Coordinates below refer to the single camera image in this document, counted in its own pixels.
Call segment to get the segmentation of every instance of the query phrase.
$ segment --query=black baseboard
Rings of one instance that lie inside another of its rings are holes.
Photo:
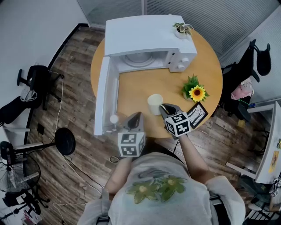
[[[89,26],[86,23],[79,23],[79,24],[77,24],[77,26],[71,31],[71,33],[67,36],[67,38],[64,40],[64,42],[61,44],[61,46],[57,50],[56,54],[54,55],[54,57],[52,58],[51,62],[48,65],[48,70],[50,70],[52,68],[52,66],[54,64],[54,61],[56,61],[58,55],[60,54],[60,52],[62,51],[64,46],[68,43],[69,39],[79,29],[79,27],[89,27]],[[26,128],[29,128],[29,126],[30,126],[32,115],[33,115],[33,109],[30,109],[30,113],[29,113],[29,116],[28,116]],[[24,139],[24,142],[23,142],[24,145],[27,144],[27,137],[28,137],[28,132],[25,133],[25,139]]]

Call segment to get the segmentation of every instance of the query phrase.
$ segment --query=white cup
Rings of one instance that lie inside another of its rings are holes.
[[[148,107],[150,112],[155,115],[161,115],[159,106],[163,103],[163,97],[159,94],[153,94],[148,97]]]

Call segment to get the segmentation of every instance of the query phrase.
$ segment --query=microwave control knob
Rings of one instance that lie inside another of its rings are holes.
[[[178,67],[179,69],[184,69],[184,68],[185,68],[184,65],[182,65],[182,64],[177,65],[177,67]]]
[[[181,61],[182,62],[189,62],[188,58],[183,58]]]

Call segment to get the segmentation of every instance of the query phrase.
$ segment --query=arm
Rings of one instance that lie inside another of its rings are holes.
[[[132,157],[121,159],[105,185],[108,190],[109,199],[112,200],[115,194],[124,186],[131,171]]]
[[[209,170],[208,165],[194,147],[188,136],[180,136],[179,141],[191,178],[202,184],[205,184],[209,179],[212,179],[214,173]]]

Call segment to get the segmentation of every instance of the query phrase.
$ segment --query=yellow flower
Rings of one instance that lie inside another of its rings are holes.
[[[205,97],[205,89],[198,85],[189,91],[189,95],[193,101],[199,102]]]

